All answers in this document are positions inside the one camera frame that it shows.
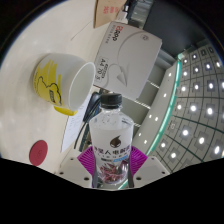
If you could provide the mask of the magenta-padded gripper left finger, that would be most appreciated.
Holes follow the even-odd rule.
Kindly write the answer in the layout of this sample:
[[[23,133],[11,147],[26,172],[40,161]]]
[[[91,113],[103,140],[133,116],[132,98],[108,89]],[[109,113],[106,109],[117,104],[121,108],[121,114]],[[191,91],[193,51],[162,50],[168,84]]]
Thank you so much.
[[[81,153],[70,152],[61,163],[56,175],[84,188],[97,184],[95,157],[92,148]]]

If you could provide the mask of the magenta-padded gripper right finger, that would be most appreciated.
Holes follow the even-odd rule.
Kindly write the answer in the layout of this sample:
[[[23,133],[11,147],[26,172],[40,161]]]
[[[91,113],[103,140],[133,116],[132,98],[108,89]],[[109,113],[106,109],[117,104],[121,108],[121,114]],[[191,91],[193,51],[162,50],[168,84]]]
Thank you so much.
[[[169,175],[169,171],[155,156],[146,156],[136,147],[129,157],[128,186],[140,188]]]

